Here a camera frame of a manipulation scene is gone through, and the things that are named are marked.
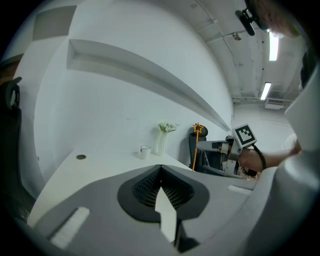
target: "white table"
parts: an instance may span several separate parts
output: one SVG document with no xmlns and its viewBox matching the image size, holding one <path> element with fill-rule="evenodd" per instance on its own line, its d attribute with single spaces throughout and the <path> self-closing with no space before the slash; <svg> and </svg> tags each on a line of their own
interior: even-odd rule
<svg viewBox="0 0 320 256">
<path fill-rule="evenodd" d="M 86 159 L 78 160 L 77 155 L 86 155 Z M 159 164 L 191 170 L 168 155 L 160 157 L 151 154 L 148 159 L 141 160 L 138 158 L 138 153 L 127 152 L 124 149 L 88 147 L 75 149 L 44 186 L 32 208 L 27 224 L 34 227 L 50 209 L 89 183 Z M 175 227 L 176 212 L 162 189 L 159 191 L 155 209 L 161 214 L 161 230 L 170 241 L 173 241 L 175 231 L 172 227 Z"/>
</svg>

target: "ceiling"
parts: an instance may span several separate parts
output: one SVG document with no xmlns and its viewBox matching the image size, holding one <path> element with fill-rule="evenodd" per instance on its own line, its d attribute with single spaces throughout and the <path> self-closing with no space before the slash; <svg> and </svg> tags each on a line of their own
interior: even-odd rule
<svg viewBox="0 0 320 256">
<path fill-rule="evenodd" d="M 244 0 L 160 0 L 202 37 L 216 57 L 235 104 L 261 104 L 266 82 L 271 83 L 267 98 L 285 100 L 299 95 L 300 70 L 306 44 L 301 37 L 279 40 L 277 61 L 269 61 L 269 34 L 253 23 L 249 36 L 235 15 L 246 8 Z M 233 39 L 240 32 L 242 39 Z"/>
</svg>

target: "white vase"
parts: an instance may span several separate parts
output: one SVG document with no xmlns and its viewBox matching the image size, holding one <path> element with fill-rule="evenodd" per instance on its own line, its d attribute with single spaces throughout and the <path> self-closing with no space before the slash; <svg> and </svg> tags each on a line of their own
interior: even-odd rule
<svg viewBox="0 0 320 256">
<path fill-rule="evenodd" d="M 159 139 L 159 145 L 158 145 L 158 155 L 160 157 L 163 157 L 166 151 L 166 144 L 167 144 L 167 134 L 161 133 L 160 139 Z"/>
</svg>

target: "white curved wall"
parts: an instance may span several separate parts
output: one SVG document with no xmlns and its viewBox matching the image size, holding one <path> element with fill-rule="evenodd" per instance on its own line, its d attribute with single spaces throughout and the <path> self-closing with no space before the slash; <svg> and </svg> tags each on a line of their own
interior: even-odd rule
<svg viewBox="0 0 320 256">
<path fill-rule="evenodd" d="M 192 124 L 205 125 L 209 140 L 224 139 L 229 133 L 174 100 L 128 81 L 67 70 L 69 40 L 109 44 L 150 60 L 192 88 L 231 127 L 233 104 L 224 76 L 210 50 L 183 19 L 153 0 L 79 3 L 69 35 L 32 42 L 17 72 L 22 81 L 28 78 L 22 84 L 25 98 L 21 98 L 28 109 L 28 129 L 21 140 L 24 175 L 31 184 L 27 189 L 35 197 L 79 145 L 102 143 L 136 151 L 141 144 L 155 145 L 158 122 L 177 122 L 181 125 L 169 134 L 167 153 L 189 164 L 187 137 Z M 90 7 L 90 15 L 85 7 Z"/>
<path fill-rule="evenodd" d="M 196 91 L 231 127 L 233 103 L 217 60 L 182 18 L 157 1 L 113 1 L 72 38 L 117 46 L 159 65 Z"/>
</svg>

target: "small white cup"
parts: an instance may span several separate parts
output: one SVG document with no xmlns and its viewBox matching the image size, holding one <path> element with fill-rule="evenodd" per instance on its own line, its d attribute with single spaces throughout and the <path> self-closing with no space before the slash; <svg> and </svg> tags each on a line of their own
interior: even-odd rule
<svg viewBox="0 0 320 256">
<path fill-rule="evenodd" d="M 140 147 L 140 152 L 139 152 L 139 155 L 140 155 L 140 158 L 142 160 L 146 160 L 149 155 L 150 155 L 150 152 L 151 152 L 151 147 L 150 146 L 141 146 Z"/>
</svg>

